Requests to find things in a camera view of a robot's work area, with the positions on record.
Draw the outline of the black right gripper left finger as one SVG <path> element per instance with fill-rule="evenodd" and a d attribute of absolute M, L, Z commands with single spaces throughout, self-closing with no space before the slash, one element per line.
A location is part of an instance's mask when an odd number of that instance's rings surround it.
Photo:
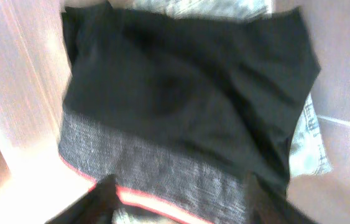
<path fill-rule="evenodd" d="M 97 224 L 112 223 L 114 211 L 120 206 L 116 176 L 101 179 L 93 190 L 79 198 L 62 213 L 46 224 Z"/>

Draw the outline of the black shorts red grey waistband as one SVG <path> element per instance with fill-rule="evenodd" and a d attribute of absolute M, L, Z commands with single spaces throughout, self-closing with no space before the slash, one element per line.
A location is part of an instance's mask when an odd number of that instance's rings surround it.
<path fill-rule="evenodd" d="M 61 18 L 72 77 L 58 153 L 96 182 L 64 222 L 126 208 L 310 223 L 287 201 L 292 137 L 320 71 L 299 9 L 233 22 L 102 2 Z"/>

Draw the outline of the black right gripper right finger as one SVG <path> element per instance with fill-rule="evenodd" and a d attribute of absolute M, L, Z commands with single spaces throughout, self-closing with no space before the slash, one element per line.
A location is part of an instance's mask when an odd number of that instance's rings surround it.
<path fill-rule="evenodd" d="M 274 192 L 255 174 L 246 176 L 246 223 L 250 224 L 315 224 L 287 200 Z"/>

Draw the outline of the light blue jeans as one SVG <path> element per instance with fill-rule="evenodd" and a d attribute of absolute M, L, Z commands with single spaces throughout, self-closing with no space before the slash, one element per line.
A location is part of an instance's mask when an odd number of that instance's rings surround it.
<path fill-rule="evenodd" d="M 310 90 L 320 69 L 298 11 L 265 1 L 136 1 L 114 127 L 131 203 L 187 223 L 246 223 L 245 178 L 286 199 L 331 170 Z"/>

